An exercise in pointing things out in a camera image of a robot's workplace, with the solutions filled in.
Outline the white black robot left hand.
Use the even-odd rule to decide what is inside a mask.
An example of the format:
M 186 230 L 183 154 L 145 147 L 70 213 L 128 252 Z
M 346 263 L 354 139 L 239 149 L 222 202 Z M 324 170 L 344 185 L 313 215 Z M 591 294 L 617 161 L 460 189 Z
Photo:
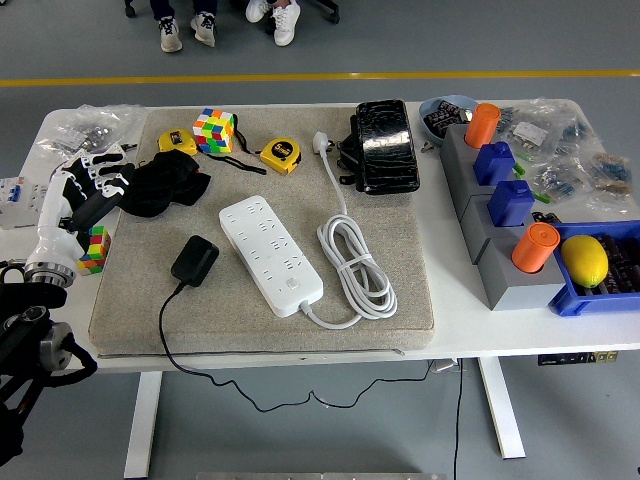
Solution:
M 52 175 L 37 225 L 38 244 L 25 275 L 40 281 L 59 276 L 71 284 L 85 254 L 79 235 L 88 232 L 124 199 L 135 165 L 116 149 L 80 153 Z

